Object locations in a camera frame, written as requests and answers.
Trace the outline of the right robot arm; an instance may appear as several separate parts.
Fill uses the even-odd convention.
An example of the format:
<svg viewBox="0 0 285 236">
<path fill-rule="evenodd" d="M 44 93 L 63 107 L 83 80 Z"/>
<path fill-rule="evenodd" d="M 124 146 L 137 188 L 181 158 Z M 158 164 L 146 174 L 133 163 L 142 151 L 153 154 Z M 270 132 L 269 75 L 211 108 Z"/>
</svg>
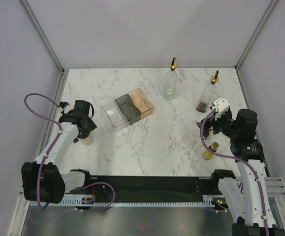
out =
<svg viewBox="0 0 285 236">
<path fill-rule="evenodd" d="M 210 189 L 222 193 L 233 218 L 231 233 L 234 236 L 284 236 L 284 229 L 277 226 L 273 217 L 265 185 L 265 163 L 261 143 L 256 136 L 258 124 L 257 113 L 249 109 L 240 109 L 236 119 L 227 110 L 220 113 L 212 111 L 197 125 L 200 138 L 222 133 L 230 139 L 231 156 L 222 155 L 211 150 L 202 141 L 203 146 L 212 154 L 235 160 L 243 190 L 235 183 L 231 171 L 220 170 L 219 177 L 210 180 Z"/>
</svg>

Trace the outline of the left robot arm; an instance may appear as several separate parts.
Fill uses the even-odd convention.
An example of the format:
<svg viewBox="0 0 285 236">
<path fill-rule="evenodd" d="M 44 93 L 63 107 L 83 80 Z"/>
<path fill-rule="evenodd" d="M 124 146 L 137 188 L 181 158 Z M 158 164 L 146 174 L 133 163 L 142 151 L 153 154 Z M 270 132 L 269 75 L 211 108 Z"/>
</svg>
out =
<svg viewBox="0 0 285 236">
<path fill-rule="evenodd" d="M 51 142 L 33 162 L 26 162 L 21 168 L 26 200 L 58 204 L 65 193 L 74 189 L 81 194 L 92 190 L 92 181 L 86 178 L 88 171 L 73 169 L 61 174 L 60 165 L 68 148 L 87 140 L 97 128 L 93 116 L 92 104 L 84 100 L 76 100 L 73 109 L 61 115 L 59 130 L 51 137 Z"/>
</svg>

